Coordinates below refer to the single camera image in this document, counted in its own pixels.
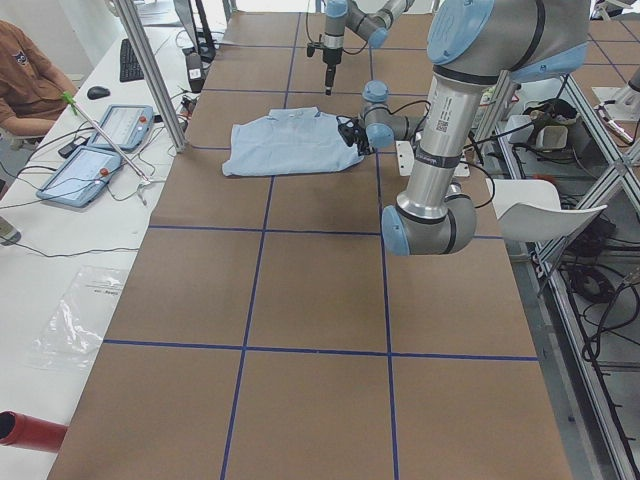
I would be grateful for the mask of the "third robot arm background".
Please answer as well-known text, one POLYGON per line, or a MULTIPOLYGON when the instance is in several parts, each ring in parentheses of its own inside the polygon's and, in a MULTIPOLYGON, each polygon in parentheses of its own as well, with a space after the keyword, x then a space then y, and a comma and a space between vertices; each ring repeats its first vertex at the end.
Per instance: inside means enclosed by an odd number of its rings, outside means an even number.
POLYGON ((636 70, 623 87, 593 87, 597 97, 595 109, 603 109, 612 120, 636 121, 639 119, 639 70, 636 70))

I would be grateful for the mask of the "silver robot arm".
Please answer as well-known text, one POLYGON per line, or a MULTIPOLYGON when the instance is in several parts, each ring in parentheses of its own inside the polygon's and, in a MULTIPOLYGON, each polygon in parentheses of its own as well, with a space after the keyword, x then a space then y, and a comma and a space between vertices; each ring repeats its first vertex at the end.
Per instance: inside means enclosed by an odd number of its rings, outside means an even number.
POLYGON ((381 47, 389 36, 394 22, 414 4, 413 0, 387 1, 372 14, 364 13, 355 1, 328 1, 325 9, 324 35, 316 42, 310 41, 307 56, 316 50, 322 51, 326 65, 325 94, 330 96, 334 86, 337 66, 341 63, 344 50, 345 30, 349 29, 365 41, 366 46, 381 47))
POLYGON ((519 83, 579 68, 587 54, 587 1, 446 1, 427 39, 430 109, 406 189, 384 208, 385 247, 399 256, 455 253, 476 229, 470 197, 453 186, 483 91, 508 71, 519 83))

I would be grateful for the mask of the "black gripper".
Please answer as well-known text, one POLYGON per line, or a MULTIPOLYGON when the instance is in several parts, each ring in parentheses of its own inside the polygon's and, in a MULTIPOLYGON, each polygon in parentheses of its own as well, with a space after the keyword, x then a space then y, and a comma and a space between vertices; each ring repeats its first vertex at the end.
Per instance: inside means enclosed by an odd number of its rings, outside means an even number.
POLYGON ((373 148, 369 143, 369 139, 365 130, 357 129, 354 131, 353 136, 359 156, 367 156, 373 153, 373 148))
POLYGON ((326 65, 326 73, 325 73, 325 81, 324 86, 326 87, 324 93, 326 96, 331 96, 334 86, 335 74, 337 70, 337 66, 341 63, 342 60, 342 48, 328 48, 325 47, 323 49, 323 62, 326 65))

